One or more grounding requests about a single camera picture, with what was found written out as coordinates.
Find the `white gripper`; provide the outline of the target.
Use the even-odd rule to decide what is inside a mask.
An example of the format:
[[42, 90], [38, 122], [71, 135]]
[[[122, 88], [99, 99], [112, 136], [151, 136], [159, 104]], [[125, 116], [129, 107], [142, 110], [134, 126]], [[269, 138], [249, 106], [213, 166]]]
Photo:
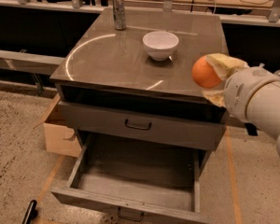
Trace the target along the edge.
[[224, 92], [202, 90], [203, 97], [218, 107], [226, 106], [228, 112], [242, 122], [247, 122], [246, 110], [255, 93], [263, 86], [280, 80], [262, 67], [248, 68], [247, 62], [222, 53], [208, 54], [206, 61], [221, 80], [228, 80]]

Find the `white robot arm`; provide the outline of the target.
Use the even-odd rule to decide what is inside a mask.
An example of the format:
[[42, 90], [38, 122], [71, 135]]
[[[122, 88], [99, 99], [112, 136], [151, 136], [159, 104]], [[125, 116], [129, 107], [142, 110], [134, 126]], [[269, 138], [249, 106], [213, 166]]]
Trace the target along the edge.
[[204, 91], [203, 96], [225, 107], [241, 122], [268, 134], [276, 141], [280, 157], [280, 73], [275, 75], [262, 64], [250, 67], [221, 53], [208, 54], [203, 60], [224, 82], [221, 90]]

